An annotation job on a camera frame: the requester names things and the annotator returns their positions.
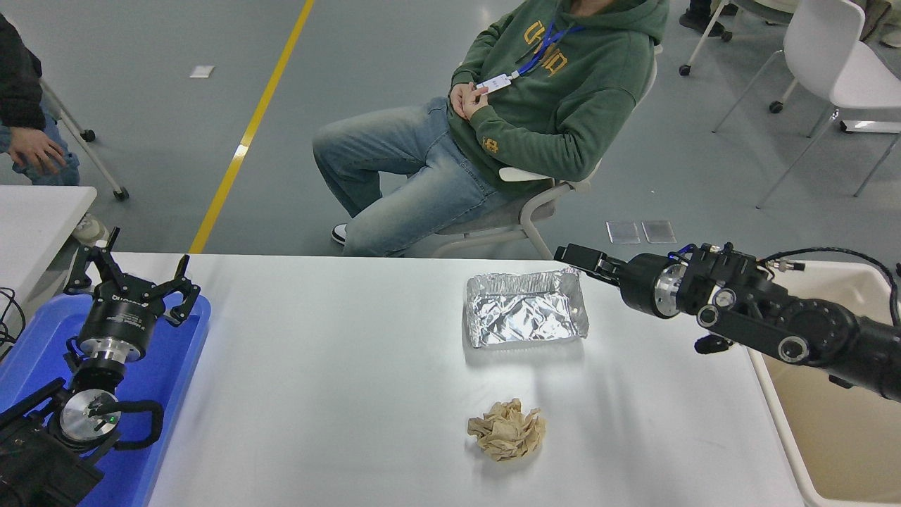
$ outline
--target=yellow floor line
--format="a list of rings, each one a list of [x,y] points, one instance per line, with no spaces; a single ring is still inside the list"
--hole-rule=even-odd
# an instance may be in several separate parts
[[[259,98],[257,109],[250,118],[250,123],[247,125],[247,130],[244,131],[241,143],[238,144],[238,148],[234,151],[232,162],[228,165],[228,170],[225,172],[222,183],[219,184],[219,189],[216,191],[215,196],[213,196],[213,202],[210,203],[210,207],[206,210],[204,221],[200,224],[197,235],[194,236],[194,242],[191,244],[191,249],[188,250],[190,254],[202,253],[206,246],[206,241],[210,238],[210,233],[213,231],[213,226],[215,226],[216,219],[219,217],[219,212],[222,211],[225,199],[228,198],[228,194],[232,190],[232,184],[234,184],[235,178],[238,177],[238,171],[241,170],[241,165],[244,163],[244,155],[247,154],[247,151],[250,149],[250,144],[253,143],[253,137],[257,134],[259,123],[266,114],[266,109],[269,107],[269,101],[272,100],[272,96],[275,94],[278,82],[281,80],[282,73],[285,71],[285,66],[287,66],[287,62],[291,58],[291,52],[294,50],[295,44],[297,44],[297,38],[300,37],[300,32],[304,29],[304,24],[306,23],[306,18],[310,15],[310,10],[313,9],[313,3],[314,0],[306,0],[304,9],[301,10],[300,16],[297,17],[297,23],[294,25],[294,30],[291,31],[291,36],[288,37],[287,42],[285,43],[285,49],[282,50],[281,56],[278,57],[278,63],[276,64],[275,70],[272,71],[272,76],[269,77],[269,83],[266,85],[266,89],[263,90],[263,96]]]

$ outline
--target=sneaker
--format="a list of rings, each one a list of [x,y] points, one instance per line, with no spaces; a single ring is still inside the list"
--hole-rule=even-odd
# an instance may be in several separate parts
[[[703,34],[704,30],[707,29],[707,25],[710,24],[710,19],[710,17],[695,17],[694,15],[685,13],[678,18],[678,23],[686,28],[694,30],[695,32]],[[714,23],[714,27],[710,30],[710,33],[707,34],[707,37],[719,37],[720,35],[723,35],[724,30],[725,29],[720,24],[720,22],[716,22]]]
[[[94,246],[101,239],[106,239],[107,234],[106,226],[90,213],[85,213],[72,231],[72,237],[84,246]]]
[[[901,48],[901,28],[885,33],[879,41],[889,48]]]
[[[347,224],[338,224],[332,229],[332,240],[344,246],[344,243],[347,242]]]

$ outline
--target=lanyard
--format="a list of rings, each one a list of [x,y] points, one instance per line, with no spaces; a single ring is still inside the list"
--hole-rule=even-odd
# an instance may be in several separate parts
[[[551,25],[548,26],[548,30],[544,33],[544,38],[542,39],[542,46],[538,49],[538,51],[535,52],[535,54],[532,56],[531,60],[526,62],[525,65],[520,67],[519,70],[517,70],[515,72],[514,77],[522,76],[529,70],[534,69],[535,66],[538,65],[538,62],[544,57],[545,51],[547,51],[548,48],[552,44],[554,44],[554,43],[558,42],[560,39],[562,39],[564,35],[566,35],[567,33],[570,33],[570,32],[578,32],[580,30],[585,30],[585,27],[574,26],[574,27],[568,28],[567,30],[563,30],[563,31],[560,31],[557,33],[552,33],[554,31],[554,22],[551,21]]]

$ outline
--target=blue jeans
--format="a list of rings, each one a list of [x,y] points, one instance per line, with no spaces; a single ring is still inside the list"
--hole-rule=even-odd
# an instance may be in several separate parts
[[[41,174],[38,168],[32,165],[19,165],[13,163],[13,171],[24,174],[32,181],[32,185],[62,185],[74,187],[78,184],[78,157],[68,150],[68,145],[59,136],[59,128],[57,128],[56,120],[50,116],[47,107],[41,102],[41,111],[44,113],[44,120],[47,125],[44,127],[44,133],[51,141],[58,144],[63,151],[63,158],[66,159],[66,167],[60,167],[56,161],[51,163],[57,166],[58,174]],[[11,141],[11,133],[9,127],[0,124],[0,152],[9,152],[9,144]]]
[[[356,116],[324,127],[313,155],[325,183],[350,213],[344,255],[381,257],[503,206],[498,192],[451,138],[448,100]],[[382,196],[378,174],[408,177]]]

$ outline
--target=white chair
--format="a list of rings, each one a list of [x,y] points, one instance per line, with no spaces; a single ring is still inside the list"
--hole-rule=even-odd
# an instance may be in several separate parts
[[[661,46],[654,46],[654,61],[651,66],[651,78],[648,79],[648,84],[642,92],[642,98],[639,99],[635,108],[638,108],[642,100],[648,96],[648,92],[651,90],[654,81],[657,79],[657,55],[662,51],[663,48]],[[432,253],[432,257],[443,257],[449,252],[460,248],[503,243],[527,238],[532,242],[532,245],[535,247],[535,250],[538,251],[538,254],[542,259],[553,259],[551,250],[548,248],[548,245],[544,243],[542,235],[538,232],[538,228],[534,223],[552,217],[554,211],[556,211],[557,200],[572,190],[580,193],[590,191],[591,178],[597,173],[597,170],[600,167],[601,161],[597,161],[595,168],[587,178],[582,181],[553,180],[547,176],[523,171],[514,167],[502,168],[500,170],[500,177],[504,181],[547,180],[551,187],[537,195],[526,195],[511,201],[503,207],[475,220],[443,228],[438,231],[439,235],[463,234],[463,238],[458,241],[443,244]],[[482,235],[472,235],[472,233],[500,228],[506,230]]]
[[[720,35],[720,39],[723,42],[728,42],[732,40],[733,33],[735,28],[738,26],[739,21],[742,18],[742,13],[748,12],[754,15],[763,18],[767,23],[773,24],[788,24],[791,21],[791,6],[790,3],[788,5],[780,6],[779,9],[770,7],[768,5],[764,5],[760,2],[756,2],[755,0],[723,0],[714,10],[714,13],[710,17],[710,23],[707,24],[707,28],[704,30],[704,34],[701,35],[701,40],[697,42],[697,46],[695,46],[695,50],[692,51],[691,57],[688,58],[688,63],[685,65],[679,66],[678,74],[679,76],[687,76],[691,74],[691,66],[695,63],[695,59],[697,58],[697,54],[701,52],[701,48],[704,46],[705,41],[707,40],[707,35],[710,34],[710,31],[713,30],[714,25],[716,25],[716,20],[720,18],[720,13],[723,11],[724,7],[732,4],[738,7],[738,13],[735,15],[735,20],[733,21],[733,30],[730,32],[728,30],[723,30],[723,33]],[[786,92],[784,98],[791,93],[791,89]]]
[[[782,52],[785,53],[788,69],[801,86],[829,102],[808,135],[812,138],[810,143],[763,196],[757,208],[763,205],[826,128],[838,118],[840,109],[901,109],[901,81],[883,65],[869,46],[859,40],[863,22],[863,11],[848,0],[802,0],[786,29],[783,49],[770,55],[729,112],[714,127],[715,133],[763,70]],[[860,195],[873,173],[895,148],[899,137],[901,134],[895,136],[854,197]]]
[[[53,93],[53,89],[50,88],[50,85],[48,85],[43,78],[41,79],[41,89],[44,98],[47,99],[47,109],[50,111],[50,115],[53,116],[53,119],[61,121],[66,126],[68,131],[72,134],[72,137],[75,138],[75,141],[81,146],[81,149],[87,153],[87,156],[94,162],[97,169],[100,170],[100,174],[102,174],[110,186],[113,187],[113,196],[116,200],[126,200],[129,197],[128,189],[121,187],[116,183],[104,163],[97,157],[94,150],[87,145],[87,143],[91,143],[97,138],[94,131],[81,128],[81,125],[72,118],[68,109],[66,109],[62,101],[59,100],[59,97]]]

